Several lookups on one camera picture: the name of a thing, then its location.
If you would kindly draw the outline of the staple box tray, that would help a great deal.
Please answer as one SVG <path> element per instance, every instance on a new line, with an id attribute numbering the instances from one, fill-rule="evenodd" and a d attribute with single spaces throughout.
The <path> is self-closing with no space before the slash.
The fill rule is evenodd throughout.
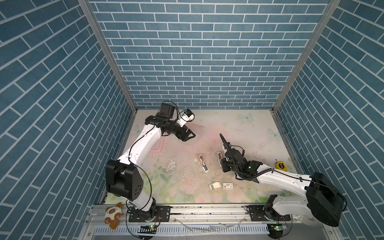
<path id="1" fill-rule="evenodd" d="M 222 187 L 222 184 L 220 182 L 214 182 L 214 183 L 209 184 L 209 188 L 211 191 L 219 189 L 221 187 Z"/>

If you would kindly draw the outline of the white staple box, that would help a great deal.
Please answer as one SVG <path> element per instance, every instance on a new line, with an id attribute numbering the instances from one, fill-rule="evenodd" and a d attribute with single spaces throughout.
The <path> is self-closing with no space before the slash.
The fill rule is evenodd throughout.
<path id="1" fill-rule="evenodd" d="M 233 183 L 223 183 L 223 189 L 232 190 L 234 188 Z"/>

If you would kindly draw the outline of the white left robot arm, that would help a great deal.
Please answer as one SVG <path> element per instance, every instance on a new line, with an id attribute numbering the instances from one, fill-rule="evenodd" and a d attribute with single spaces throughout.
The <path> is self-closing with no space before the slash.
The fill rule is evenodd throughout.
<path id="1" fill-rule="evenodd" d="M 186 126 L 195 119 L 190 109 L 179 112 L 171 101 L 165 101 L 154 116 L 145 119 L 145 125 L 131 147 L 117 160 L 106 164 L 106 190 L 117 197 L 124 197 L 146 221 L 156 216 L 156 200 L 143 190 L 144 181 L 140 171 L 149 179 L 141 168 L 153 145 L 163 136 L 175 135 L 186 142 L 196 135 Z"/>

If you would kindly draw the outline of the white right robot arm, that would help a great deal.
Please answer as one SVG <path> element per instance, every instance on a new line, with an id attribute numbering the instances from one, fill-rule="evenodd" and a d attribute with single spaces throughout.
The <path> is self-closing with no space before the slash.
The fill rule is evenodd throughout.
<path id="1" fill-rule="evenodd" d="M 265 216 L 313 217 L 330 227 L 338 227 L 347 200 L 323 174 L 299 175 L 277 170 L 258 161 L 248 161 L 238 150 L 229 148 L 220 159 L 223 172 L 232 171 L 238 180 L 271 185 L 296 194 L 295 197 L 271 195 L 264 206 Z"/>

